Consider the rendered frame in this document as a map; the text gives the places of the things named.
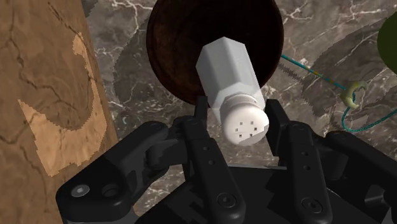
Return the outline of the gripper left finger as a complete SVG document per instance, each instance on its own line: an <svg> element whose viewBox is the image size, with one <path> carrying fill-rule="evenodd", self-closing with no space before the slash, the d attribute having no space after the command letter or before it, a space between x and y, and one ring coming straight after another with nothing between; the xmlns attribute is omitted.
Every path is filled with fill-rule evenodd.
<svg viewBox="0 0 397 224"><path fill-rule="evenodd" d="M207 99L192 116L145 122L56 193L64 224L243 224L246 203L207 132ZM172 165L185 182L139 218L133 205Z"/></svg>

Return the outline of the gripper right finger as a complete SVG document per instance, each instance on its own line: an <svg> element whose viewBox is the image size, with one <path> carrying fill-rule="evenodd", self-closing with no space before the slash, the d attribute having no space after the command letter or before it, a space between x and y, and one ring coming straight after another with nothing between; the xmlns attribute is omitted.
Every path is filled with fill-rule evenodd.
<svg viewBox="0 0 397 224"><path fill-rule="evenodd" d="M397 224L397 161L346 131L317 135L266 101L267 140L287 168L301 224Z"/></svg>

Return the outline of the white salt shaker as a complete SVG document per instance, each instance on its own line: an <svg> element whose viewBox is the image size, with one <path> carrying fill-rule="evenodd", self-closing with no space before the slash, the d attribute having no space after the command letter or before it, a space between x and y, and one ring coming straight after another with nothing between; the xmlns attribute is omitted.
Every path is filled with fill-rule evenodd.
<svg viewBox="0 0 397 224"><path fill-rule="evenodd" d="M226 139L239 146L261 141L269 119L245 44L222 37L203 46L196 70Z"/></svg>

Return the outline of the dark brown round bowl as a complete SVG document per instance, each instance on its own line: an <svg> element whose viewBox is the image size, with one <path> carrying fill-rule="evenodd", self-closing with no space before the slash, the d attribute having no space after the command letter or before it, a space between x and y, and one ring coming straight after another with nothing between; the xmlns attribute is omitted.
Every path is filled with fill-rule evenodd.
<svg viewBox="0 0 397 224"><path fill-rule="evenodd" d="M275 0L157 0L146 31L151 68L178 99L204 91L195 69L202 47L223 36L244 43L263 87L281 58L284 27Z"/></svg>

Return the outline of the dark green round object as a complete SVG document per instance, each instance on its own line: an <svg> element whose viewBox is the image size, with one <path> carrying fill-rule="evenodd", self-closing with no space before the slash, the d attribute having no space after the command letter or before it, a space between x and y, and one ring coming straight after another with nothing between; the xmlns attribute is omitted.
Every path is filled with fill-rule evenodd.
<svg viewBox="0 0 397 224"><path fill-rule="evenodd" d="M377 49L385 65L397 74L397 11L379 29Z"/></svg>

